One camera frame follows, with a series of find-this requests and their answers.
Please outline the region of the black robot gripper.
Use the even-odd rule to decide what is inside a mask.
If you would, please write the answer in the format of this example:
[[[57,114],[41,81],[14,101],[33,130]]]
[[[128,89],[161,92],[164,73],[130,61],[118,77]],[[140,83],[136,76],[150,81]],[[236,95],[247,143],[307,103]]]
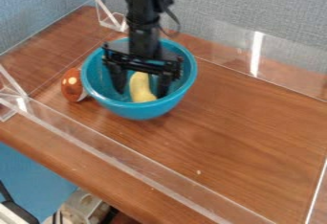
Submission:
[[[170,82],[181,76],[183,59],[160,42],[160,29],[158,24],[130,26],[128,38],[102,45],[102,62],[118,94],[124,93],[129,71],[158,76],[158,98],[165,96]]]

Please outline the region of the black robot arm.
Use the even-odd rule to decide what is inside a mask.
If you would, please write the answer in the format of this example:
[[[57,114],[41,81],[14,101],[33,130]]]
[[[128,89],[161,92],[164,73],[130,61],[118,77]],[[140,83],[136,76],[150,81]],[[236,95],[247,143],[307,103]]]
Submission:
[[[156,75],[157,97],[166,95],[170,82],[181,76],[183,58],[160,41],[164,31],[160,20],[166,13],[176,24],[180,21],[168,9],[173,0],[125,0],[129,37],[125,43],[105,42],[102,63],[109,72],[114,90],[122,94],[128,71]]]

